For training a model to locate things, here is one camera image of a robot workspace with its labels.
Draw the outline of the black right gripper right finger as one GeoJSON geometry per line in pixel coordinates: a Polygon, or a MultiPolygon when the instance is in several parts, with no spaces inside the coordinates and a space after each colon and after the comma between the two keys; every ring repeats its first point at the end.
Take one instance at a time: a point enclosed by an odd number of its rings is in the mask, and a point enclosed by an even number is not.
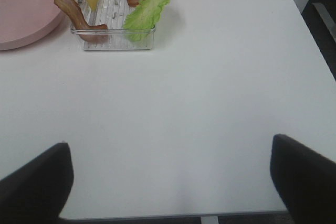
{"type": "Polygon", "coordinates": [[[272,141],[270,174],[295,223],[335,223],[335,162],[277,134],[272,141]]]}

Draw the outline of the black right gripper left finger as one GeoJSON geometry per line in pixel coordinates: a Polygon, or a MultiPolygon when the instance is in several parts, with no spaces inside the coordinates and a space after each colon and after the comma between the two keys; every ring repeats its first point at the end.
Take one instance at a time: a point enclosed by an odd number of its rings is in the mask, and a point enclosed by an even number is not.
{"type": "Polygon", "coordinates": [[[74,183],[68,143],[1,179],[1,223],[57,223],[74,183]]]}

